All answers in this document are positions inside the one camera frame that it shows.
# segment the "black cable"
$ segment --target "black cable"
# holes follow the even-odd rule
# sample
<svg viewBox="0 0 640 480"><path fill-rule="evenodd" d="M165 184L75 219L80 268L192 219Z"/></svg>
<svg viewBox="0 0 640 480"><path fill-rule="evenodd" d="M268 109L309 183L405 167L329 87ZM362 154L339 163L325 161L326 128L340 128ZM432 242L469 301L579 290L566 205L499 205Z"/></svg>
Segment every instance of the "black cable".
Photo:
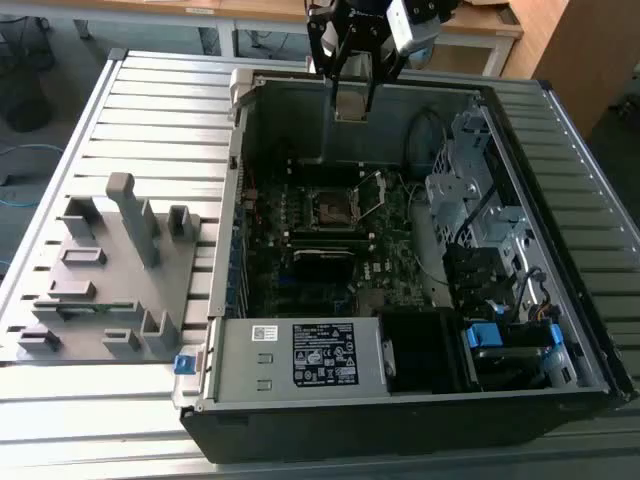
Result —
<svg viewBox="0 0 640 480"><path fill-rule="evenodd" d="M441 143L444 144L444 142L447 141L447 129L445 128L444 120L442 120L440 114L428 105L421 107L420 110L414 113L411 120L409 120L409 125L407 126L407 131L404 135L402 150L402 169L404 171L409 170L409 164L411 163L411 138L413 137L416 127L419 125L419 120L423 117L429 121L436 120L440 124L439 126L442 131Z"/></svg>
<svg viewBox="0 0 640 480"><path fill-rule="evenodd" d="M544 302L542 302L542 305L547 305L551 303L551 295L549 294L549 290L544 288L544 280L540 280L539 286L540 286L540 291L544 293Z"/></svg>
<svg viewBox="0 0 640 480"><path fill-rule="evenodd" d="M454 244L458 243L458 240L460 240L460 235L462 235L462 232L464 232L467 229L467 227L471 225L471 223L476 219L480 211L487 205L487 202L489 202L489 200L491 199L491 197L495 192L496 192L496 185L493 184L491 185L491 188L489 188L489 190L486 191L486 193L480 199L480 201L475 206L473 211L469 214L469 216L466 218L466 220L462 222L462 225L460 225L460 228L458 228L458 231L453 237Z"/></svg>
<svg viewBox="0 0 640 480"><path fill-rule="evenodd" d="M518 314L520 313L520 305L522 305L522 299L524 298L524 291L527 289L527 282L529 282L529 279L531 278L531 276L536 272L542 272L542 269L540 267L533 266L529 270L527 270L527 273L525 273L524 278L522 279L522 283L518 287L518 296L516 297L517 300L513 307L513 315L511 315L511 322L515 322L517 320Z"/></svg>

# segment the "robotic arm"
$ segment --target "robotic arm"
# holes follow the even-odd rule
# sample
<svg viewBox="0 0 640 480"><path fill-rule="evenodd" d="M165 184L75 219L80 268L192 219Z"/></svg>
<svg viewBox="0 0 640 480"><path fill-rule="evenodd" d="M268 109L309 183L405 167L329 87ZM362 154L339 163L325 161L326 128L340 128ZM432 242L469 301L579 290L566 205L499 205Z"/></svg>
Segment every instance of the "robotic arm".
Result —
<svg viewBox="0 0 640 480"><path fill-rule="evenodd" d="M393 82L407 58L433 42L460 0L325 0L307 4L307 31L316 72L331 82L336 110L340 74L354 55L369 59L364 116L376 86Z"/></svg>

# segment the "white sticker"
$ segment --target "white sticker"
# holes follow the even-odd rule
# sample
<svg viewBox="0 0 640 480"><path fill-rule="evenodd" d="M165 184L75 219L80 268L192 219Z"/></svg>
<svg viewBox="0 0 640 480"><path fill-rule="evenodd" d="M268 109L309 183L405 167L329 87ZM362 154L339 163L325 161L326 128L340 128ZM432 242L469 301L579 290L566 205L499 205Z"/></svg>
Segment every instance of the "white sticker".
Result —
<svg viewBox="0 0 640 480"><path fill-rule="evenodd" d="M213 8L185 8L185 12L196 15L213 15Z"/></svg>
<svg viewBox="0 0 640 480"><path fill-rule="evenodd" d="M251 330L251 341L253 342L277 342L277 325L254 325Z"/></svg>

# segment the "blue cable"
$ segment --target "blue cable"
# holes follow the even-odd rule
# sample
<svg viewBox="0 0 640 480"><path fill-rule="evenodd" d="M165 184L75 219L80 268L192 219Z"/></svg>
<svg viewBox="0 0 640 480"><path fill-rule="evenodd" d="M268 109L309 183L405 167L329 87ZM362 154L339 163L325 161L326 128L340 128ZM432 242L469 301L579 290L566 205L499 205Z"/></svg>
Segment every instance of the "blue cable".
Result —
<svg viewBox="0 0 640 480"><path fill-rule="evenodd" d="M64 153L64 150L62 148L56 147L55 145L49 145L48 143L25 143L24 145L14 145L9 148L6 148L0 152L0 155L6 155L7 153L11 153L14 150L18 150L19 148L54 150L58 153Z"/></svg>
<svg viewBox="0 0 640 480"><path fill-rule="evenodd" d="M24 145L13 145L9 148L6 148L0 152L0 156L6 155L7 153L11 153L14 150L18 150L19 148L33 148L33 149L44 149L44 150L54 150L60 154L64 153L64 150L60 147L56 147L55 145L49 145L48 143L25 143ZM0 205L4 205L5 207L15 207L15 208L31 208L38 206L39 202L31 202L31 203L16 203L16 202L8 202L6 200L0 200Z"/></svg>
<svg viewBox="0 0 640 480"><path fill-rule="evenodd" d="M14 207L14 208L31 208L37 207L39 202L31 202L31 203L15 203L15 202L7 202L6 200L0 200L0 205L4 205L5 207Z"/></svg>

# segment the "wooden desk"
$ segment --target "wooden desk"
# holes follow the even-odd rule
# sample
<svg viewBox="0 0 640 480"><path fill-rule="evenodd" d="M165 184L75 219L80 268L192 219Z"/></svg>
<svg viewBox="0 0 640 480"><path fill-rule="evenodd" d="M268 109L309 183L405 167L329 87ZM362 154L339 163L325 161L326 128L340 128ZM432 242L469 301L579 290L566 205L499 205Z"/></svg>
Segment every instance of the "wooden desk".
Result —
<svg viewBox="0 0 640 480"><path fill-rule="evenodd" d="M0 3L0 13L216 28L228 57L236 56L238 30L307 33L303 0L8 0ZM462 5L436 43L490 50L483 74L498 76L522 32L494 8Z"/></svg>
<svg viewBox="0 0 640 480"><path fill-rule="evenodd" d="M306 34L302 0L220 0L216 16L231 19L234 30ZM505 23L497 8L463 4L444 24L436 43L490 50L483 75L499 76L514 41L522 34L522 27Z"/></svg>
<svg viewBox="0 0 640 480"><path fill-rule="evenodd" d="M511 0L527 34L504 75L549 80L582 136L620 95L640 58L640 1Z"/></svg>

